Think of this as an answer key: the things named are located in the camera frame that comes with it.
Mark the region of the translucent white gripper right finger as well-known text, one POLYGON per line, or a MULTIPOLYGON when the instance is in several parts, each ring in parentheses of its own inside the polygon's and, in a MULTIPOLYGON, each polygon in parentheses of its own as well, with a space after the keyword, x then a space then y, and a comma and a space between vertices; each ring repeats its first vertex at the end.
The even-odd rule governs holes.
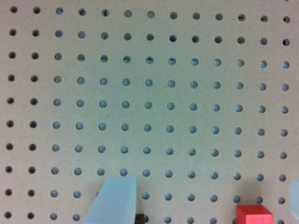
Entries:
POLYGON ((289 207, 294 217, 299 217, 299 181, 293 180, 289 185, 289 207))

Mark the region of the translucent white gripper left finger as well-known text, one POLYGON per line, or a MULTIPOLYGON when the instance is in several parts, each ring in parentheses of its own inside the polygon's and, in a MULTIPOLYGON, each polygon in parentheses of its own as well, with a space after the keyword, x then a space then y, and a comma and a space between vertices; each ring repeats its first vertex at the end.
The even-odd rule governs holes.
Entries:
POLYGON ((135 224, 136 178, 109 177, 82 224, 135 224))

